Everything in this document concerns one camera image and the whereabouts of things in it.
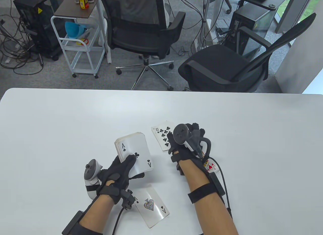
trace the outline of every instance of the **black glove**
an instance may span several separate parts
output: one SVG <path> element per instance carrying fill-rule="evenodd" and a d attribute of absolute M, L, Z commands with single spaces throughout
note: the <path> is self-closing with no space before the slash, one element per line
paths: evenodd
<path fill-rule="evenodd" d="M 98 179 L 101 180 L 102 184 L 97 189 L 97 195 L 100 190 L 106 185 L 106 182 L 109 180 L 114 180 L 114 183 L 110 184 L 110 186 L 116 187 L 120 190 L 125 190 L 129 185 L 129 172 L 130 169 L 134 166 L 136 162 L 135 155 L 127 156 L 126 160 L 122 163 L 120 162 L 119 157 L 117 156 L 112 162 L 111 166 L 108 169 L 102 169 L 98 173 Z M 145 173 L 141 173 L 135 175 L 131 179 L 142 178 L 145 176 Z M 114 204 L 117 204 L 121 198 L 120 194 L 118 196 L 111 195 L 111 198 L 114 201 Z"/>
<path fill-rule="evenodd" d="M 197 123 L 193 123 L 191 124 L 186 124 L 188 129 L 192 132 L 193 130 L 199 130 L 200 131 L 200 137 L 201 139 L 203 139 L 203 136 L 205 134 L 205 130 L 204 129 L 200 129 L 199 125 Z M 173 154 L 176 153 L 178 151 L 180 160 L 187 160 L 190 159 L 193 161 L 193 163 L 200 169 L 202 170 L 206 175 L 208 175 L 207 170 L 205 169 L 205 167 L 203 166 L 203 164 L 205 163 L 205 161 L 208 159 L 208 157 L 204 157 L 203 159 L 199 159 L 197 158 L 194 153 L 192 153 L 187 147 L 185 147 L 184 145 L 179 145 L 175 142 L 173 134 L 172 133 L 168 133 L 167 134 L 167 138 L 169 141 L 169 144 L 171 145 L 171 148 L 168 150 L 168 154 Z M 176 165 L 176 169 L 180 172 L 181 175 L 184 175 L 183 171 L 181 170 L 180 165 L 177 162 Z"/>

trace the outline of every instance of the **blue funnel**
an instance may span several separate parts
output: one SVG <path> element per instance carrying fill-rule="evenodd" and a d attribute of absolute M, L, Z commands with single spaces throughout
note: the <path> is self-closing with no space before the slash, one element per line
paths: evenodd
<path fill-rule="evenodd" d="M 69 38 L 76 39 L 83 34 L 85 27 L 74 22 L 65 22 L 65 30 Z"/>

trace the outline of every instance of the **black office chair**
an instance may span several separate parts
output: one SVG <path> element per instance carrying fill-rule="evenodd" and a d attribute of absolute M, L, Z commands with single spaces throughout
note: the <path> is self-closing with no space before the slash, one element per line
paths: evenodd
<path fill-rule="evenodd" d="M 173 87 L 152 66 L 169 64 L 169 68 L 173 69 L 174 61 L 150 64 L 149 57 L 152 55 L 164 59 L 169 54 L 171 45 L 180 37 L 185 13 L 179 12 L 166 28 L 163 0 L 102 0 L 102 3 L 107 14 L 107 43 L 110 48 L 121 48 L 143 55 L 143 64 L 116 67 L 117 74 L 120 75 L 124 68 L 142 66 L 131 90 L 145 70 L 151 70 L 172 91 Z"/>
<path fill-rule="evenodd" d="M 271 54 L 306 31 L 315 17 L 316 13 L 308 16 L 272 45 L 247 27 L 241 27 L 236 34 L 237 52 L 241 32 L 263 45 L 266 48 L 264 53 L 249 62 L 223 45 L 213 45 L 192 55 L 179 67 L 178 72 L 188 82 L 191 91 L 254 92 L 268 77 Z"/>

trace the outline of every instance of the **computer tower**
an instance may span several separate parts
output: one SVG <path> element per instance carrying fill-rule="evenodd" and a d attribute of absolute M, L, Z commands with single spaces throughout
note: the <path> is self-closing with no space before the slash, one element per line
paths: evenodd
<path fill-rule="evenodd" d="M 61 48 L 50 19 L 62 2 L 63 0 L 14 0 L 20 20 L 33 40 L 36 52 L 55 61 L 58 60 Z M 60 37 L 66 36 L 65 21 L 60 18 L 55 20 Z"/>
<path fill-rule="evenodd" d="M 229 27 L 228 36 L 224 41 L 224 46 L 233 51 L 237 50 L 236 30 L 246 26 L 254 33 L 264 38 L 274 20 L 276 11 L 270 11 L 257 5 L 247 3 L 233 13 Z M 260 50 L 261 45 L 250 39 L 246 34 L 240 32 L 239 54 L 249 61 L 254 58 Z"/>

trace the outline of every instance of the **white table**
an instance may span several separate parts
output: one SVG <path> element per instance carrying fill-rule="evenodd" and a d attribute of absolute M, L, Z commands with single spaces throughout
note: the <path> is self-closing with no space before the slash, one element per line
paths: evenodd
<path fill-rule="evenodd" d="M 240 235 L 322 234 L 323 96 L 57 89 L 10 89 L 1 99 L 1 233 L 60 234 L 90 203 L 85 164 L 107 168 L 114 141 L 139 131 L 155 169 L 130 188 L 151 183 L 170 215 L 149 229 L 133 208 L 116 235 L 200 234 L 185 177 L 150 130 L 165 120 L 205 128 Z"/>

